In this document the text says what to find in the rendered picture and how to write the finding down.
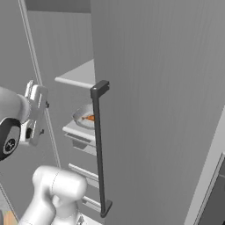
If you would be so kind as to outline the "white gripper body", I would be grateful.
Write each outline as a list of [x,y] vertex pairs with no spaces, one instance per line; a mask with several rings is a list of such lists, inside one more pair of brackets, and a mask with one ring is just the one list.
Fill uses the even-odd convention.
[[25,97],[30,104],[30,113],[26,122],[25,139],[33,146],[36,146],[39,142],[41,122],[47,108],[47,94],[47,88],[34,84],[33,80],[27,84]]

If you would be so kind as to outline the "clear meat container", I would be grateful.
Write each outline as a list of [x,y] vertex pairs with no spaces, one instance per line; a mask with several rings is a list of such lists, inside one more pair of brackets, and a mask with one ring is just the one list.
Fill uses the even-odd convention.
[[79,127],[84,127],[86,129],[93,130],[95,126],[94,124],[95,120],[94,121],[82,120],[82,116],[88,116],[92,114],[94,115],[93,106],[92,104],[88,104],[88,105],[83,105],[79,109],[77,109],[74,112],[72,118]]

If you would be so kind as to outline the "grey fridge rack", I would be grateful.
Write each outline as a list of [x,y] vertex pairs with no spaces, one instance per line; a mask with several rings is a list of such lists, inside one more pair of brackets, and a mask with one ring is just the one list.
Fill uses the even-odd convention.
[[90,207],[91,209],[94,209],[95,211],[97,211],[97,212],[101,212],[101,205],[100,205],[100,203],[99,202],[97,202],[97,201],[95,201],[95,200],[93,200],[93,199],[90,199],[90,198],[88,198],[88,197],[86,197],[86,196],[84,196],[83,198],[82,198],[82,202],[83,202],[83,204],[84,205],[86,205],[87,207]]
[[82,169],[82,168],[80,168],[78,166],[75,166],[72,163],[69,164],[69,168],[72,171],[74,171],[76,173],[79,173],[80,175],[86,177],[89,185],[92,185],[92,186],[94,186],[96,188],[99,188],[99,182],[98,182],[98,175],[97,174],[92,173],[90,171],[87,171],[85,169]]

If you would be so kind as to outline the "grey fridge shelf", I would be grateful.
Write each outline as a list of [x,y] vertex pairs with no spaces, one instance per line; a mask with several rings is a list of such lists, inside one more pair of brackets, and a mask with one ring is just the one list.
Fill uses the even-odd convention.
[[90,60],[61,76],[57,76],[54,80],[59,83],[90,89],[96,83],[94,60]]
[[95,131],[94,130],[86,129],[84,127],[79,127],[73,120],[69,124],[64,126],[62,128],[62,130],[64,132],[74,134],[74,135],[83,137],[85,139],[91,140],[91,141],[95,141]]

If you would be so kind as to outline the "grey fridge drawer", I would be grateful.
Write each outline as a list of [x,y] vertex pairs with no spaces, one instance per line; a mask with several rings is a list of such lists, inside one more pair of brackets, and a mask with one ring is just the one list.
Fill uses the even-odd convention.
[[94,156],[97,155],[96,144],[94,141],[70,133],[66,133],[65,136],[70,138],[75,149],[82,150],[83,152]]

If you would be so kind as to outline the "grey fridge door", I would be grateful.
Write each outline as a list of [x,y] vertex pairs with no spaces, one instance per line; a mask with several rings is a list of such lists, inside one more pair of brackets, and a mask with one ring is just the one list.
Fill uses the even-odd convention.
[[225,0],[91,0],[105,225],[184,225],[225,106]]
[[[0,0],[0,86],[24,94],[29,81],[35,80],[18,0]],[[37,146],[20,145],[0,162],[0,186],[6,202],[21,218],[33,198],[33,173],[41,165],[56,165],[51,135],[45,120]]]

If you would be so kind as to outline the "grey fridge body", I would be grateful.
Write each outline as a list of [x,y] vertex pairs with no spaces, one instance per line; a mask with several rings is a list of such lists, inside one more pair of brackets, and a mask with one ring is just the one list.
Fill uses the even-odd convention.
[[[56,82],[54,79],[93,60],[91,15],[89,13],[44,11],[37,4],[48,0],[19,0],[25,22],[29,48],[38,82],[48,88],[46,111],[56,164],[72,171],[72,163],[98,175],[97,156],[75,149],[62,128],[69,124],[74,112],[92,103],[91,89]],[[99,202],[98,188],[88,184],[86,197]],[[84,216],[99,221],[97,211],[79,202]]]

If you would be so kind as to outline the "white cupboard side panel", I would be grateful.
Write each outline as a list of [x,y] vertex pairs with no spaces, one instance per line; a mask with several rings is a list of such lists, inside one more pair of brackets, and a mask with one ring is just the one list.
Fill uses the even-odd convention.
[[198,225],[225,159],[225,106],[196,186],[184,225]]

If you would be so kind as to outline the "dark appliance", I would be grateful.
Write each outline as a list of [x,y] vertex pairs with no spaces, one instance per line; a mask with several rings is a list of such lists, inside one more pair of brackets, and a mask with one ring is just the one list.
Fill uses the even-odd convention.
[[225,153],[222,153],[194,225],[225,225]]

